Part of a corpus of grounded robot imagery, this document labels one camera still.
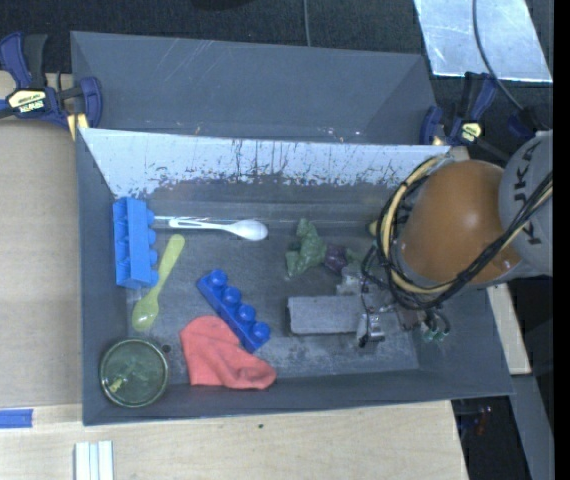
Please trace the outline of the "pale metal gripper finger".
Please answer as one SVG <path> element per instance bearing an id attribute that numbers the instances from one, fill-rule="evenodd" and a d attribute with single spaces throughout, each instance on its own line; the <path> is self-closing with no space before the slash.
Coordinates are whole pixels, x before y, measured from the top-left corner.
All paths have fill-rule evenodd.
<path id="1" fill-rule="evenodd" d="M 336 286 L 339 296 L 362 295 L 366 292 L 366 281 L 359 268 L 343 268 L 341 281 Z"/>
<path id="2" fill-rule="evenodd" d="M 358 347 L 375 347 L 386 339 L 378 314 L 363 313 L 360 317 L 356 343 Z"/>

